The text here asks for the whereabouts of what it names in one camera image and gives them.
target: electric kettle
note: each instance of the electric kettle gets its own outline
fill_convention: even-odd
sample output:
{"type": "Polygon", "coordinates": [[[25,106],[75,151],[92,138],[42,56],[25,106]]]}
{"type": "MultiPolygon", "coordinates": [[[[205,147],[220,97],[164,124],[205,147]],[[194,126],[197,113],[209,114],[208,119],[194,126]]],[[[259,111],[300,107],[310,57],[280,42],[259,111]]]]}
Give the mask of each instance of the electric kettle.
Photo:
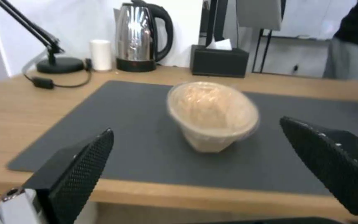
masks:
{"type": "Polygon", "coordinates": [[[155,70],[157,61],[165,57],[173,43],[173,25],[168,12],[161,6],[132,0],[121,6],[116,25],[117,69],[129,72],[155,70]],[[167,44],[157,51],[158,35],[155,18],[165,22],[167,44]]]}

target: black tissue box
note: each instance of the black tissue box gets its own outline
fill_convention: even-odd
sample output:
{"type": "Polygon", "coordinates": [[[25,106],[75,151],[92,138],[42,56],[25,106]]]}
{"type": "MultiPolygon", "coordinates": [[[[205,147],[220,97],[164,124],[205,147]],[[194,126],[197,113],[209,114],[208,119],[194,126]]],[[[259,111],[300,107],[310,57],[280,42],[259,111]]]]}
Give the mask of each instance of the black tissue box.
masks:
{"type": "Polygon", "coordinates": [[[190,70],[193,75],[244,78],[249,55],[239,48],[225,51],[193,44],[190,70]]]}

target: lamp base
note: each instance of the lamp base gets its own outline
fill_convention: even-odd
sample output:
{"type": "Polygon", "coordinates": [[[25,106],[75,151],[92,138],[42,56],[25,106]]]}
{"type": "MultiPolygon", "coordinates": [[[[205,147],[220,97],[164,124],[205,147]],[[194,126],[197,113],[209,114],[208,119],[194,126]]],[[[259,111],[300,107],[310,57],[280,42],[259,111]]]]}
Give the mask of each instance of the lamp base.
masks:
{"type": "Polygon", "coordinates": [[[63,74],[77,72],[84,69],[84,62],[74,57],[57,57],[55,64],[50,64],[48,59],[37,63],[37,71],[48,74],[63,74]]]}

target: black kettle handle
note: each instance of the black kettle handle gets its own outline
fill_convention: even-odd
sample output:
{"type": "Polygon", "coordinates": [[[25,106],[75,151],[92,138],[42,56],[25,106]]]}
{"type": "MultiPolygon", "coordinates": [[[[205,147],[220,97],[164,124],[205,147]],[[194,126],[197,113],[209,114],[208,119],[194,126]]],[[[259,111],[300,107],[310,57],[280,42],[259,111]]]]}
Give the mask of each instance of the black kettle handle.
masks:
{"type": "Polygon", "coordinates": [[[154,20],[155,20],[155,18],[160,18],[160,19],[164,20],[164,22],[165,22],[165,30],[167,31],[167,44],[160,52],[157,52],[157,55],[155,56],[155,61],[160,61],[168,54],[168,52],[171,50],[171,47],[173,44],[172,19],[169,16],[168,12],[161,6],[157,6],[154,4],[148,4],[148,8],[149,8],[154,20]]]}

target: plastic bowl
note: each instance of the plastic bowl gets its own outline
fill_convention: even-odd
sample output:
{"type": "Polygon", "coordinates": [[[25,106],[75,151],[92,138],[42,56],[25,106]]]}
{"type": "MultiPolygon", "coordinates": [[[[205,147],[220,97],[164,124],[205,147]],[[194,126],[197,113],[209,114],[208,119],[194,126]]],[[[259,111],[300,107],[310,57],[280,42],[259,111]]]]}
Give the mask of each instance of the plastic bowl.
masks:
{"type": "Polygon", "coordinates": [[[168,113],[198,152],[220,152],[250,136],[259,113],[246,95],[213,82],[191,82],[168,92],[168,113]]]}

